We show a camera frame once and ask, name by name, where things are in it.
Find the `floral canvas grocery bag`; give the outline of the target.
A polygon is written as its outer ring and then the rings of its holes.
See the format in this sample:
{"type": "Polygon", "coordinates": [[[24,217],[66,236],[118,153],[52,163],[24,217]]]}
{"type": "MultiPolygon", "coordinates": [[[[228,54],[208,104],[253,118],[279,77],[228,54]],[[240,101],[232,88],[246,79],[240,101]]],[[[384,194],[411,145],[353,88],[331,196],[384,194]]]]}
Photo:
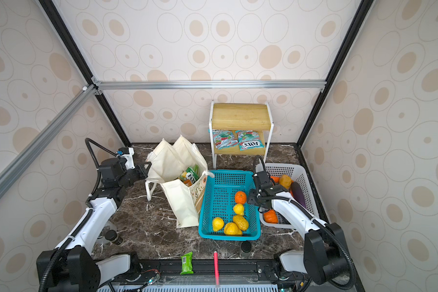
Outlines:
{"type": "Polygon", "coordinates": [[[161,186],[176,217],[176,227],[198,226],[207,179],[214,176],[198,147],[183,136],[174,144],[162,140],[147,162],[152,163],[146,179],[147,199],[150,201],[155,187],[161,186]],[[188,187],[178,177],[194,165],[199,166],[200,178],[188,187]]]}

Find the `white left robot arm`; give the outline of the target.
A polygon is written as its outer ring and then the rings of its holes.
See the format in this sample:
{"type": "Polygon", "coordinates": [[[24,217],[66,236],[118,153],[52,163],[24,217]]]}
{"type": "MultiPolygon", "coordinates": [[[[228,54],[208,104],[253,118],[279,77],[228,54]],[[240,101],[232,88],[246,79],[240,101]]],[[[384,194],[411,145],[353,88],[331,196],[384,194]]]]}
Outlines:
{"type": "Polygon", "coordinates": [[[109,151],[112,157],[100,163],[92,149],[97,142],[86,138],[85,144],[96,166],[96,184],[78,224],[53,250],[42,252],[36,260],[41,292],[95,292],[118,276],[134,282],[142,273],[135,252],[100,261],[94,260],[91,252],[107,221],[121,206],[127,189],[147,179],[151,164],[135,164],[131,147],[109,151]]]}

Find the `purple eggplant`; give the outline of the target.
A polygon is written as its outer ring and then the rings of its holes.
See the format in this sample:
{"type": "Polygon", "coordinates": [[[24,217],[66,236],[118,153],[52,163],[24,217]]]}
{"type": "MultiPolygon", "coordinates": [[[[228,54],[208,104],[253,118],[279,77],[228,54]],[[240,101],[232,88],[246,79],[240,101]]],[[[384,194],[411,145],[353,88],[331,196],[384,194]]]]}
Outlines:
{"type": "Polygon", "coordinates": [[[304,208],[306,208],[306,203],[305,203],[305,197],[304,197],[304,193],[302,190],[302,187],[299,185],[298,182],[293,181],[291,183],[291,187],[290,187],[291,193],[293,198],[300,204],[302,205],[304,208]]]}

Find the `green yellow snack bag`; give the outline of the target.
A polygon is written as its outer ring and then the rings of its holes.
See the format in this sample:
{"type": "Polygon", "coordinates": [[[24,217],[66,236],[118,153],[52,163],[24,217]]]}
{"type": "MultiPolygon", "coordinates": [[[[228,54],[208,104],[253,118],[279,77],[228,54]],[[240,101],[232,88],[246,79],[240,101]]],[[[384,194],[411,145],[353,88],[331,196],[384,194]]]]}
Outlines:
{"type": "Polygon", "coordinates": [[[195,184],[199,180],[199,166],[194,165],[188,167],[179,177],[178,179],[184,182],[185,180],[191,180],[192,185],[195,184]]]}

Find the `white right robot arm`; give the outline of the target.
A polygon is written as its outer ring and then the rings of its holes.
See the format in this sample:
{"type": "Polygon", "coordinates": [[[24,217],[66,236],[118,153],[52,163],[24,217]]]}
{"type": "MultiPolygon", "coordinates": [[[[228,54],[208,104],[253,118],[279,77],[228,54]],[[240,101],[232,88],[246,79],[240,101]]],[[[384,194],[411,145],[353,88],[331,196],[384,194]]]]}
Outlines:
{"type": "Polygon", "coordinates": [[[340,290],[350,290],[356,283],[356,268],[342,228],[315,217],[288,189],[274,182],[259,155],[254,157],[253,166],[258,164],[262,169],[253,174],[255,187],[249,191],[247,203],[257,206],[259,211],[276,211],[304,239],[302,251],[289,250],[278,255],[281,273],[303,274],[306,281],[302,291],[311,282],[318,285],[328,282],[340,290]]]}

